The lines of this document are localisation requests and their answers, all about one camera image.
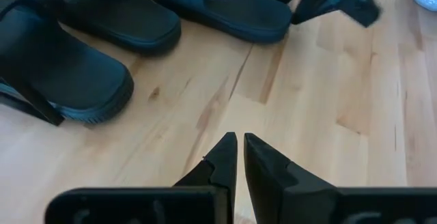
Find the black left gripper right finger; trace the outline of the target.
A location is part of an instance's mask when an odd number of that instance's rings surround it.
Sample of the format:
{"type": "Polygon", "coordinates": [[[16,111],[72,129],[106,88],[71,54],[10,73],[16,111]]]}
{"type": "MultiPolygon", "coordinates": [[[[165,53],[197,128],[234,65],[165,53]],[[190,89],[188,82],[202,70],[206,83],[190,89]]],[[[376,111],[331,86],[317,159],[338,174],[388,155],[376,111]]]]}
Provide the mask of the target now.
{"type": "Polygon", "coordinates": [[[254,135],[244,135],[246,181],[257,224],[330,224],[335,187],[254,135]]]}

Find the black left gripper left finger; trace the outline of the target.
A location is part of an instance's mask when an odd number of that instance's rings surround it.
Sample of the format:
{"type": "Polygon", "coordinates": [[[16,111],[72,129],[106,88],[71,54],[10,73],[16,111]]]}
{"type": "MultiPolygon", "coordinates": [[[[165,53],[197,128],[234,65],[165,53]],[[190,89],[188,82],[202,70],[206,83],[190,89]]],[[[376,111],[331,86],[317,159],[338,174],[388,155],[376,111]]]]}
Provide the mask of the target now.
{"type": "Polygon", "coordinates": [[[226,224],[234,224],[238,162],[235,132],[226,132],[203,159],[174,186],[214,186],[226,190],[226,224]]]}

